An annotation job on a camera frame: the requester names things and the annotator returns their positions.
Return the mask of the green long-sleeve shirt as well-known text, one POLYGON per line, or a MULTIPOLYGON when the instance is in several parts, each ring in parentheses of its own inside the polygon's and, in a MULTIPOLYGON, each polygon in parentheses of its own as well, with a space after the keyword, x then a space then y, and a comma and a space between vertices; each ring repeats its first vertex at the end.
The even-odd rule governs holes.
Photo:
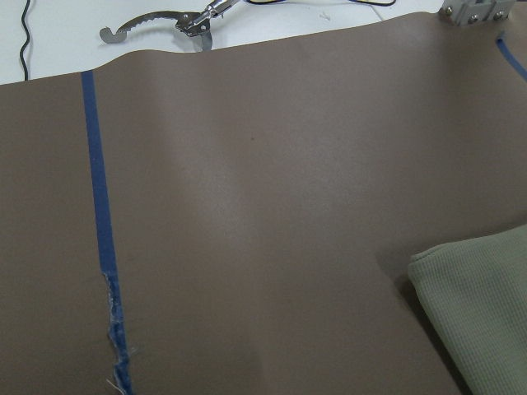
POLYGON ((408 277, 472 393, 526 392, 525 226, 418 253, 408 277))

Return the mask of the aluminium frame post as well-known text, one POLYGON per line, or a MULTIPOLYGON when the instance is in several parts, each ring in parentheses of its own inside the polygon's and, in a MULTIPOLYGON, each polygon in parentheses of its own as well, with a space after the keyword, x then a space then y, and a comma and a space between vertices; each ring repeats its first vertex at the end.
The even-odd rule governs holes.
POLYGON ((455 26, 470 26, 503 21, 515 4, 515 0, 445 0, 439 13, 455 26))

